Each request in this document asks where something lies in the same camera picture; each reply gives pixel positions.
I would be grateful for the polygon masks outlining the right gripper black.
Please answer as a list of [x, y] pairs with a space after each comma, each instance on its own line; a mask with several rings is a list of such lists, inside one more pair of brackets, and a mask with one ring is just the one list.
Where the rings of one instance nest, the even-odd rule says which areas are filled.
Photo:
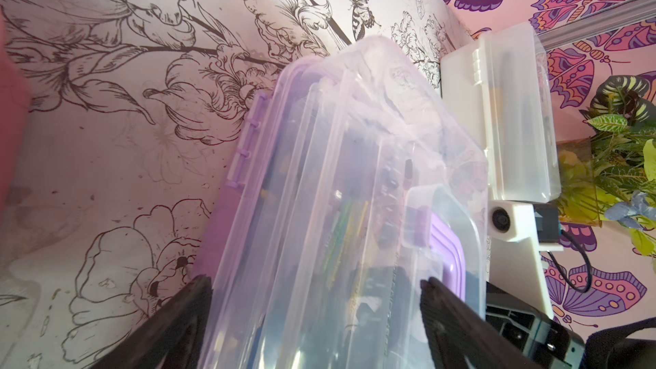
[[486, 284], [485, 319], [538, 366], [581, 367], [584, 341], [579, 335], [490, 282]]

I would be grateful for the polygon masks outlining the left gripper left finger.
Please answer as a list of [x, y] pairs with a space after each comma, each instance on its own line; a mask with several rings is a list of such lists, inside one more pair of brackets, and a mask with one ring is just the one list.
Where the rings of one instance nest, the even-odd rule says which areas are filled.
[[95, 368], [196, 368], [212, 301], [205, 275], [194, 278]]

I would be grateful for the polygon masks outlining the white toolbox clear lid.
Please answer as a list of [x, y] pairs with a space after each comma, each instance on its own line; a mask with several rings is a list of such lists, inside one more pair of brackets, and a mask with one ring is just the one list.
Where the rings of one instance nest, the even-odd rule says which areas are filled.
[[549, 203], [561, 193], [547, 54], [527, 22], [444, 56], [442, 99], [488, 161], [491, 199]]

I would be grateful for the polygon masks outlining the purple toolbox clear lid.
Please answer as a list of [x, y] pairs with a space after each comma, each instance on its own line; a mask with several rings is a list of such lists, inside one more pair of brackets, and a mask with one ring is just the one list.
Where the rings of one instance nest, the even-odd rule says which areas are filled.
[[431, 368], [420, 284], [485, 299], [488, 162], [391, 39], [256, 96], [196, 261], [202, 368]]

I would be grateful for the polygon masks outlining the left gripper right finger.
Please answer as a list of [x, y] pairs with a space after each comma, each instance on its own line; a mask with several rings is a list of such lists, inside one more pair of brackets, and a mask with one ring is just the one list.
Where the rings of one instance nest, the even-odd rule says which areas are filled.
[[420, 312], [436, 368], [537, 368], [434, 277], [420, 281]]

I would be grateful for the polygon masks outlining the pink toolbox clear lid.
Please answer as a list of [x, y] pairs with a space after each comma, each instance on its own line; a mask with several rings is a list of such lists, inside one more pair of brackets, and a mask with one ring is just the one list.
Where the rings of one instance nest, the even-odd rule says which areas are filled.
[[1, 16], [1, 214], [15, 177], [31, 102], [29, 85], [6, 51], [6, 39]]

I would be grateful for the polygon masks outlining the potted green plant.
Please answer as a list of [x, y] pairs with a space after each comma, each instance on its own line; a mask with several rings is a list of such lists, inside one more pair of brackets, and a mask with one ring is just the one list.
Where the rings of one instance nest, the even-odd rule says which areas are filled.
[[559, 216], [566, 224], [627, 229], [655, 255], [655, 73], [615, 75], [581, 109], [589, 138], [560, 145]]

